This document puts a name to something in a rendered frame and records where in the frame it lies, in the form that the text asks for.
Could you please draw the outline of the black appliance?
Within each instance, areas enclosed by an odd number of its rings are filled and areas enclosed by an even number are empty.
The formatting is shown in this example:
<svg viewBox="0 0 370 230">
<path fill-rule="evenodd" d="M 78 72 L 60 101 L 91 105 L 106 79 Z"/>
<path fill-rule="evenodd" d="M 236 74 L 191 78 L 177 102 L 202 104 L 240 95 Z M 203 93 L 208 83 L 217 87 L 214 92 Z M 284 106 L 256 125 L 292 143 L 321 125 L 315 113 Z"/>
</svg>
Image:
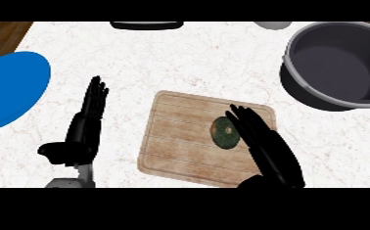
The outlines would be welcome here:
<svg viewBox="0 0 370 230">
<path fill-rule="evenodd" d="M 113 28 L 130 30 L 177 29 L 183 25 L 183 22 L 110 22 Z"/>
</svg>

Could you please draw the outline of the pale grey round object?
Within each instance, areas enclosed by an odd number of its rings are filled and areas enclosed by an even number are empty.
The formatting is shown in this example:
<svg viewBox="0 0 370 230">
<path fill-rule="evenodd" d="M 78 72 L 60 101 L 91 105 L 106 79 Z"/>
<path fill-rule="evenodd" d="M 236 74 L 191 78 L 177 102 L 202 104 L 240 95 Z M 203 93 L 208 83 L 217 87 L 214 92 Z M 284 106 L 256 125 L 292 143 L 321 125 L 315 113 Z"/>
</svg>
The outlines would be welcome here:
<svg viewBox="0 0 370 230">
<path fill-rule="evenodd" d="M 280 30 L 290 25 L 290 22 L 256 22 L 256 25 L 264 29 Z"/>
</svg>

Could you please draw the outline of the dark grey pot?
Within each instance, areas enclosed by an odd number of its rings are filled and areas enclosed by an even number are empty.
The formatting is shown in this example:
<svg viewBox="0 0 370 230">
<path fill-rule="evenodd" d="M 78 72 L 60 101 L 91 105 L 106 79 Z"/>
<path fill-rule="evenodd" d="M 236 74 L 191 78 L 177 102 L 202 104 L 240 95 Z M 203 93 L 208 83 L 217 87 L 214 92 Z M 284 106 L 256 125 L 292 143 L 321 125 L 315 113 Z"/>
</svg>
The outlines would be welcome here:
<svg viewBox="0 0 370 230">
<path fill-rule="evenodd" d="M 370 23 L 306 25 L 281 60 L 280 83 L 303 105 L 330 112 L 370 109 Z"/>
</svg>

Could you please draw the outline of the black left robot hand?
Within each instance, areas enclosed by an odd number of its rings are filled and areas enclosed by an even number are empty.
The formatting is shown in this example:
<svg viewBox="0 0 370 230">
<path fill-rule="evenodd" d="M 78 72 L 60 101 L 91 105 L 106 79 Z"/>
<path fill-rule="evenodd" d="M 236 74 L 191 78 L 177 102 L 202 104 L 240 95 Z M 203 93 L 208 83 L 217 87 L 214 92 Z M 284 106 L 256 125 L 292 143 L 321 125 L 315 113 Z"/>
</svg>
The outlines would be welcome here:
<svg viewBox="0 0 370 230">
<path fill-rule="evenodd" d="M 85 91 L 81 111 L 74 115 L 63 142 L 43 144 L 37 153 L 51 164 L 90 164 L 100 146 L 102 119 L 109 89 L 94 76 Z"/>
</svg>

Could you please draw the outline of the dark green squash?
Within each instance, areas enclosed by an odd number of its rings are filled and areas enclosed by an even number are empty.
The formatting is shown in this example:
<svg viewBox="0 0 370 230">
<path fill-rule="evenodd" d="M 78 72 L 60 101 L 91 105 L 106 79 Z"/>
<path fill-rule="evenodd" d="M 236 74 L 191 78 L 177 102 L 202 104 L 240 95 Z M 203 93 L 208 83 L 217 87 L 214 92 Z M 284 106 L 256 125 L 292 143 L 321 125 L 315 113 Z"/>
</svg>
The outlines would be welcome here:
<svg viewBox="0 0 370 230">
<path fill-rule="evenodd" d="M 209 133 L 212 142 L 221 149 L 230 150 L 237 146 L 240 135 L 228 117 L 219 116 L 212 121 Z"/>
</svg>

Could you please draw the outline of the wooden cutting board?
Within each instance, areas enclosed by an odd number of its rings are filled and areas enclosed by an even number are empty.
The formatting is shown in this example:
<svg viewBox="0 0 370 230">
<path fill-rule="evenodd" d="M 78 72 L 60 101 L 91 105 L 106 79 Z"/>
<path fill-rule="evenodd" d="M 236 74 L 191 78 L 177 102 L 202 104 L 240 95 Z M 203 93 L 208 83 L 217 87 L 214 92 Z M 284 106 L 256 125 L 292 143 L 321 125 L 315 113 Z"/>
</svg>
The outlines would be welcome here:
<svg viewBox="0 0 370 230">
<path fill-rule="evenodd" d="M 275 126 L 274 110 L 265 105 L 158 92 L 137 159 L 143 173 L 215 187 L 234 187 L 259 174 L 247 145 L 224 150 L 211 138 L 212 122 L 233 105 L 252 109 Z"/>
</svg>

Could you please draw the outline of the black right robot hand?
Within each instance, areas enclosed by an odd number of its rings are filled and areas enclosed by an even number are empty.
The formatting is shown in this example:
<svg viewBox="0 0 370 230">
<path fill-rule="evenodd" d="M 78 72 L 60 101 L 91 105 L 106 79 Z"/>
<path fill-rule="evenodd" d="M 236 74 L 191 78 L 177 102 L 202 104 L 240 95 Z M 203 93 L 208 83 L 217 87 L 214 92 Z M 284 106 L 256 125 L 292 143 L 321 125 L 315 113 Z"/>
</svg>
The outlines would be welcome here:
<svg viewBox="0 0 370 230">
<path fill-rule="evenodd" d="M 280 136 L 264 123 L 250 108 L 230 105 L 225 116 L 233 122 L 240 137 L 249 147 L 259 174 L 239 185 L 249 189 L 281 189 L 305 187 L 302 169 L 292 150 Z"/>
</svg>

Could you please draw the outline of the blue plate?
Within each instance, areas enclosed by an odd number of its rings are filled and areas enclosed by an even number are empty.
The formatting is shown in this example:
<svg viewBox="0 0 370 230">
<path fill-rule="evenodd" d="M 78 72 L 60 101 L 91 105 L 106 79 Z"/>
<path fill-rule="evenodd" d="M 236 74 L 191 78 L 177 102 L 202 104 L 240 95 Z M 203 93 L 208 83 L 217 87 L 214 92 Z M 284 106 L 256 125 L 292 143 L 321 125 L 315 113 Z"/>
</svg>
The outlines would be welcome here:
<svg viewBox="0 0 370 230">
<path fill-rule="evenodd" d="M 13 122 L 40 99 L 50 79 L 50 65 L 35 52 L 0 57 L 0 127 Z"/>
</svg>

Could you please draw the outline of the brown wooden surface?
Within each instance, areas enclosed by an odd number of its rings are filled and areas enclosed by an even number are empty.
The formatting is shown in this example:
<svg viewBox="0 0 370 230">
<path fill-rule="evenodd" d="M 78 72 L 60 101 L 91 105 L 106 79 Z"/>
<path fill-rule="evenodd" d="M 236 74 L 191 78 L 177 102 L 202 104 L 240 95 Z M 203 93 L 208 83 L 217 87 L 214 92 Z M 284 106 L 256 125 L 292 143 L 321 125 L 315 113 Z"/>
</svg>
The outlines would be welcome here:
<svg viewBox="0 0 370 230">
<path fill-rule="evenodd" d="M 0 22 L 0 56 L 15 52 L 32 22 Z"/>
</svg>

